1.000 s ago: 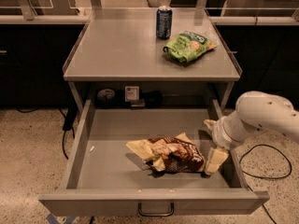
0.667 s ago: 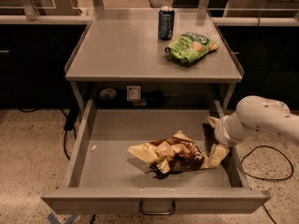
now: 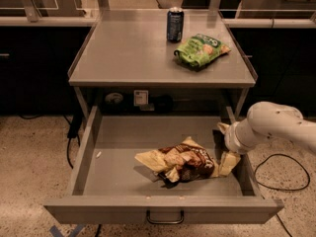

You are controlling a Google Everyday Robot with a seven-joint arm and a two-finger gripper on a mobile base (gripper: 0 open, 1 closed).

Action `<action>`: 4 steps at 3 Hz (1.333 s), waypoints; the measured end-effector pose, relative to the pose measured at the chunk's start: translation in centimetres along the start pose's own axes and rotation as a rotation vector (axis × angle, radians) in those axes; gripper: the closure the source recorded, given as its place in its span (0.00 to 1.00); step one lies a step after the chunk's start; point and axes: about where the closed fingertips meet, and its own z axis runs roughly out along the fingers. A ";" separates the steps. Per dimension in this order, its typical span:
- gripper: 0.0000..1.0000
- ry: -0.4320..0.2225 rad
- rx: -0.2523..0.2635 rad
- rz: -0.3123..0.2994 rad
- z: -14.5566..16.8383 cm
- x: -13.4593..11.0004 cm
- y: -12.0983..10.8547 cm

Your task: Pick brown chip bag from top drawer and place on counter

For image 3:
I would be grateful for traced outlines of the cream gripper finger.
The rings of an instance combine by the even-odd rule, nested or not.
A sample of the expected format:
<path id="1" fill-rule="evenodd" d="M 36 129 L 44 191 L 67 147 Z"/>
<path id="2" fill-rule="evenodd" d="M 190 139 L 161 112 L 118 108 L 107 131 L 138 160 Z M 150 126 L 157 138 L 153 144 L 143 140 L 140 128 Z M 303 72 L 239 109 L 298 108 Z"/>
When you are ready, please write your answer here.
<path id="1" fill-rule="evenodd" d="M 228 131 L 228 128 L 230 127 L 230 125 L 227 124 L 227 123 L 224 123 L 224 122 L 219 122 L 219 123 L 217 124 L 217 127 L 218 127 L 218 129 L 220 130 L 220 132 L 221 132 L 223 135 L 225 135 L 226 132 Z"/>
<path id="2" fill-rule="evenodd" d="M 237 166 L 241 156 L 235 152 L 223 152 L 221 155 L 220 165 L 219 165 L 219 175 L 228 176 L 232 170 Z"/>

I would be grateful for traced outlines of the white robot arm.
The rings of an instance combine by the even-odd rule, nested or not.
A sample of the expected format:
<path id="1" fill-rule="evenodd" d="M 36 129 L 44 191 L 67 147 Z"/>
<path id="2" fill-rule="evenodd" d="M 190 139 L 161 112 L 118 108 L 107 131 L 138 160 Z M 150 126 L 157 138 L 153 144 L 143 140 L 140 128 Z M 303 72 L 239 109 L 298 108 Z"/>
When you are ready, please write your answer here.
<path id="1" fill-rule="evenodd" d="M 232 124 L 219 122 L 217 127 L 224 135 L 228 149 L 221 156 L 218 177 L 228 176 L 241 155 L 276 138 L 286 139 L 316 153 L 316 123 L 305 120 L 295 107 L 258 102 L 251 106 L 243 120 Z"/>

